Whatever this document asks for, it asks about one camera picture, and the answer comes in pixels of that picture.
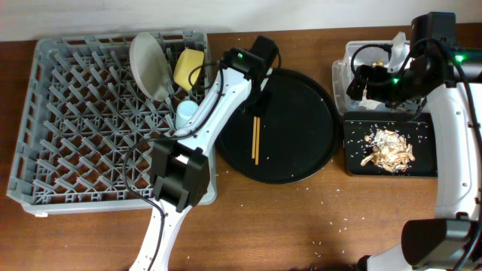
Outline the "white napkin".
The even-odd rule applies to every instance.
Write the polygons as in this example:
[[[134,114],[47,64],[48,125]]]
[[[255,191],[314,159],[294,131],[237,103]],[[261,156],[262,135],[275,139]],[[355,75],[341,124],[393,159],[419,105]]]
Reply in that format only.
[[[366,65],[372,69],[380,67],[381,72],[387,73],[388,76],[400,69],[410,49],[410,42],[406,40],[403,32],[399,32],[391,41],[370,41],[370,44],[389,44],[391,47],[388,51],[376,47],[363,49],[355,58],[354,66],[358,68]]]

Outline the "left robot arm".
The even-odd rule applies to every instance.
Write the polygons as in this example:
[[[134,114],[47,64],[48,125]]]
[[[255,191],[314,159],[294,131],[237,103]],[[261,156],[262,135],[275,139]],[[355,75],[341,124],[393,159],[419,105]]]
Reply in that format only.
[[[154,197],[148,229],[132,270],[166,270],[175,239],[188,212],[215,180],[210,155],[230,116],[245,102],[260,98],[272,64],[279,56],[275,41],[260,35],[249,50],[224,52],[205,99],[173,136],[144,139],[152,144],[150,183]]]

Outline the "clear plastic bin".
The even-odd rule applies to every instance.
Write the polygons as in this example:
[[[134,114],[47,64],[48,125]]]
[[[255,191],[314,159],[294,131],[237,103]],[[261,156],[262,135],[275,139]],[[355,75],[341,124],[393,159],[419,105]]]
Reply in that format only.
[[[363,45],[366,44],[390,44],[391,41],[350,41],[345,46],[344,57],[336,60],[332,65],[332,84],[334,100],[340,115],[348,111],[381,111],[409,113],[416,112],[419,102],[405,102],[396,109],[387,108],[382,102],[363,99],[362,102],[352,100],[347,94],[347,88],[352,82],[354,75],[350,68],[352,55]],[[370,47],[362,50],[355,58],[355,67],[359,65],[371,65],[381,62],[384,68],[389,67],[388,53],[380,48]]]

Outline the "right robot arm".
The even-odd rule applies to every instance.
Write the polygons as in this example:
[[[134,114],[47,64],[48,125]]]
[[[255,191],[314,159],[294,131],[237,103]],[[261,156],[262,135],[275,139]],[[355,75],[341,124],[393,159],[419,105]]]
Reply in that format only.
[[[432,116],[438,163],[435,217],[408,221],[401,243],[363,257],[363,270],[481,268],[481,51],[456,40],[456,16],[435,12],[412,20],[410,40],[376,42],[389,64],[355,64],[347,94],[388,108],[421,100]]]

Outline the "black rectangular tray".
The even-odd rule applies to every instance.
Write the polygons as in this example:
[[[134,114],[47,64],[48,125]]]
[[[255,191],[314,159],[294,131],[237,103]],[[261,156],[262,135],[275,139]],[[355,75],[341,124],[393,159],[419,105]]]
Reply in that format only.
[[[379,130],[389,130],[404,136],[412,145],[414,161],[408,163],[408,169],[394,172],[398,177],[436,177],[437,159],[435,132],[432,117],[422,113],[415,120],[406,122],[406,114],[381,111],[349,111],[343,116],[343,149],[346,171],[349,175],[390,176],[385,169],[361,161],[373,152],[373,146],[365,138],[375,135]]]

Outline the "food scraps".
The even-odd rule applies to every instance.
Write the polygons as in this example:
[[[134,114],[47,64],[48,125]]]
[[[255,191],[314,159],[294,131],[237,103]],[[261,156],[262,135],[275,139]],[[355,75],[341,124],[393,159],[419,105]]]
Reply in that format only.
[[[375,133],[366,135],[364,140],[371,152],[361,160],[361,166],[373,163],[387,172],[405,172],[416,159],[413,145],[407,143],[407,139],[396,131],[378,129]]]

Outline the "yellow bowl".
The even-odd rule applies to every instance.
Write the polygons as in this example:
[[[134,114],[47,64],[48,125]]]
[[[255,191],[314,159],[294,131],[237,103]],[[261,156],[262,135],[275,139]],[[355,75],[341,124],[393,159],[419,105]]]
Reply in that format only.
[[[184,90],[191,90],[200,75],[204,62],[204,52],[185,49],[178,58],[173,73],[174,81]]]

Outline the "round black tray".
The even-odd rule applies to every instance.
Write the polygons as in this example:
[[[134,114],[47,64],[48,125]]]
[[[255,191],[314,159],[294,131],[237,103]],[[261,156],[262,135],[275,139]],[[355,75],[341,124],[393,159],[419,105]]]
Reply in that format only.
[[[252,158],[254,115],[239,107],[219,134],[219,154],[244,176],[267,184],[309,178],[340,144],[340,117],[328,92],[312,78],[278,69],[263,92],[259,155]]]

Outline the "grey plate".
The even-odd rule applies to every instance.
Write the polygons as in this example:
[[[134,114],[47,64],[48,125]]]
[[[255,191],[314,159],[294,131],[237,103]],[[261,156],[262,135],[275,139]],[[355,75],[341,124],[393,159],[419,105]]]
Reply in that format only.
[[[156,39],[139,33],[130,45],[130,67],[138,88],[149,98],[164,101],[172,89],[172,72]]]

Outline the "grey dishwasher rack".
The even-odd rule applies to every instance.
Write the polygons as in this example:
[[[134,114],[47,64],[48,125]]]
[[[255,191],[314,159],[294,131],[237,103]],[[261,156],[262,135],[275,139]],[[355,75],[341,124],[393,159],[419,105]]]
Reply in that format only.
[[[132,34],[40,40],[6,194],[31,215],[146,209],[151,148],[143,139],[175,132],[175,110],[200,102],[212,81],[172,86],[162,102],[136,86]]]

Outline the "blue plastic cup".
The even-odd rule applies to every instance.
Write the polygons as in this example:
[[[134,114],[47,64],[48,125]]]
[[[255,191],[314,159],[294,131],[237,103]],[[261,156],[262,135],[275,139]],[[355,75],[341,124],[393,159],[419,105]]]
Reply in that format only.
[[[198,104],[191,100],[184,100],[177,106],[175,113],[175,128],[181,129],[196,113]]]

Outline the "wooden chopstick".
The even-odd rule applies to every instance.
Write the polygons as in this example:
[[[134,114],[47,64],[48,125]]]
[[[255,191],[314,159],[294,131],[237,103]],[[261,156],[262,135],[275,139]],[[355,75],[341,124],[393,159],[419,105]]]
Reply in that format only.
[[[256,134],[255,134],[255,165],[259,164],[259,141],[260,141],[260,127],[261,127],[261,119],[260,117],[256,117]]]
[[[257,138],[257,128],[258,127],[258,117],[253,117],[253,130],[252,130],[252,159],[255,159],[256,155],[256,138]]]

